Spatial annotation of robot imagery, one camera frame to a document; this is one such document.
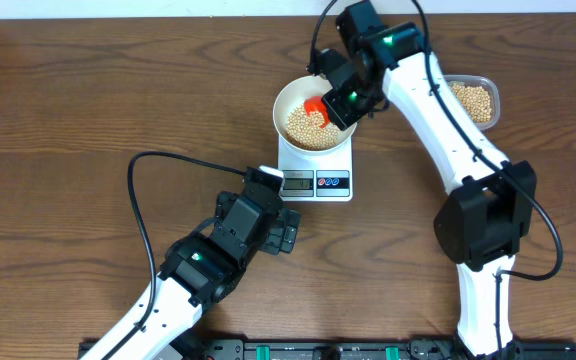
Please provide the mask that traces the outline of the red plastic measuring scoop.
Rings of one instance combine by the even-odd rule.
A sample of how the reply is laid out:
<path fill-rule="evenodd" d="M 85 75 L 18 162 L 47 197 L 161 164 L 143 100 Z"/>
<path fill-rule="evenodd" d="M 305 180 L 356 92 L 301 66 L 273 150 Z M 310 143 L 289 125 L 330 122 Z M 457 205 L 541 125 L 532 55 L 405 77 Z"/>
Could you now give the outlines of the red plastic measuring scoop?
<path fill-rule="evenodd" d="M 308 116 L 310 116 L 313 112 L 316 112 L 323 117 L 323 123 L 320 125 L 320 128 L 326 128 L 330 124 L 327 108 L 321 96 L 313 96 L 308 98 L 304 101 L 303 106 Z"/>

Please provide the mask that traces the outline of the pile of dried soybeans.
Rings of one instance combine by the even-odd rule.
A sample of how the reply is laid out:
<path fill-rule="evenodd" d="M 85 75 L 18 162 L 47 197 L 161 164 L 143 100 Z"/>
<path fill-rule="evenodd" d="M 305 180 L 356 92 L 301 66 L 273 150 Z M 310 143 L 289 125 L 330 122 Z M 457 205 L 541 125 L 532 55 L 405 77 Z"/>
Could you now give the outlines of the pile of dried soybeans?
<path fill-rule="evenodd" d="M 450 88 L 475 123 L 492 120 L 492 98 L 482 86 L 466 86 L 453 82 L 450 83 Z"/>

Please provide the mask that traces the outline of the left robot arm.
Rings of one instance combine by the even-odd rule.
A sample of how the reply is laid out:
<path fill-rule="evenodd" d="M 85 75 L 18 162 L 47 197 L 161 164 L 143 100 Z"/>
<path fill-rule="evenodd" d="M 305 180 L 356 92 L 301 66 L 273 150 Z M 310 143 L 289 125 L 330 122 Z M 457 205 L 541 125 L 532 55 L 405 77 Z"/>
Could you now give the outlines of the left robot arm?
<path fill-rule="evenodd" d="M 222 192 L 215 215 L 167 251 L 138 301 L 83 360 L 148 360 L 192 328 L 237 287 L 252 258 L 289 224 L 281 187 L 249 181 L 241 193 Z"/>

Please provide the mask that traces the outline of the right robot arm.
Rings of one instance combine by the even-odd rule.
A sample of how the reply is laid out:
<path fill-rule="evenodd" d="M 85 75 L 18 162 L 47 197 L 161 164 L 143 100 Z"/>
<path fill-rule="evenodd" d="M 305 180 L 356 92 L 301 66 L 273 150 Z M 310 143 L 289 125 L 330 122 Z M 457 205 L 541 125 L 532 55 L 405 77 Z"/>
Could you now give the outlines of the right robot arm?
<path fill-rule="evenodd" d="M 347 6 L 335 25 L 345 54 L 312 49 L 308 68 L 332 86 L 323 97 L 329 121 L 345 130 L 384 102 L 409 122 L 448 196 L 433 227 L 457 266 L 459 341 L 469 358 L 508 356 L 506 278 L 530 228 L 534 170 L 511 163 L 475 125 L 442 73 L 427 25 L 387 27 L 369 1 Z"/>

